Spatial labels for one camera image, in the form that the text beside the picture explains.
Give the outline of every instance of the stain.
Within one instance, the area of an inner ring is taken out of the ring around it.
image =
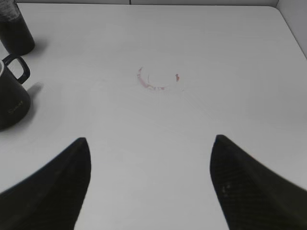
[[[157,86],[151,85],[150,82],[149,82],[149,74],[148,74],[148,77],[147,77],[147,82],[145,82],[144,79],[142,78],[142,69],[143,69],[143,67],[141,67],[139,69],[137,77],[138,77],[139,83],[144,88],[149,89],[151,91],[163,91],[163,90],[167,90],[169,88],[169,85],[163,86],[163,87],[157,87]],[[180,80],[180,77],[179,77],[178,74],[176,74],[175,77],[176,77],[176,83],[177,83]]]

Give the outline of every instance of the black pointed object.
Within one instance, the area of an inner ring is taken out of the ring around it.
[[[216,137],[210,173],[230,230],[307,230],[307,191],[223,135]]]
[[[0,194],[0,230],[72,230],[91,177],[85,138]]]

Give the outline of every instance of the table surface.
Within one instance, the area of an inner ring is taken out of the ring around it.
[[[227,230],[209,174],[217,134],[307,189],[307,61],[276,9],[20,8],[33,106],[0,132],[0,191],[86,137],[76,230]]]

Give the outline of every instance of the black mug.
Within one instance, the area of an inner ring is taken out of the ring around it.
[[[18,79],[8,68],[15,59],[24,69],[24,73]],[[0,60],[0,129],[16,124],[29,111],[31,98],[22,86],[29,77],[30,69],[20,56],[10,54]]]

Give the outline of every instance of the black container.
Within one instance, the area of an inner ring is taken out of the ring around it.
[[[25,55],[35,43],[14,0],[0,0],[0,40],[9,53]]]
[[[19,78],[16,78],[8,68],[15,59],[24,69]],[[29,76],[30,69],[20,56],[10,54],[0,61],[0,130],[16,124],[28,113],[31,98],[22,84]]]

